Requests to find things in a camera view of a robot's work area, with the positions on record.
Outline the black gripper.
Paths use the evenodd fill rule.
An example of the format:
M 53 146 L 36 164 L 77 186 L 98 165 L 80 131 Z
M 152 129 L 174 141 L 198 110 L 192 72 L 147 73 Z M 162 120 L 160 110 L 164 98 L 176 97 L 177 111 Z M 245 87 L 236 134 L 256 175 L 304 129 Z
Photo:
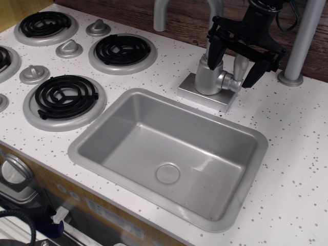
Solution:
M 283 2 L 249 2 L 240 21 L 213 17 L 208 32 L 209 68 L 214 70 L 222 62 L 226 49 L 230 49 L 255 62 L 243 88 L 251 88 L 267 70 L 276 71 L 285 57 L 285 48 L 270 36 L 269 27 L 282 8 Z

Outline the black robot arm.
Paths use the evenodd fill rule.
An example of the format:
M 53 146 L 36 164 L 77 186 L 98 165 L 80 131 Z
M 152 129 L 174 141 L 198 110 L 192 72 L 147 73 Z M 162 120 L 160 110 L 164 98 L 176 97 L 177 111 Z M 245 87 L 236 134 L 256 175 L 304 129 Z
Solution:
M 277 71 L 287 50 L 269 34 L 272 21 L 286 1 L 249 1 L 242 20 L 212 18 L 208 32 L 208 66 L 214 70 L 229 49 L 254 62 L 242 87 L 252 87 L 266 72 Z

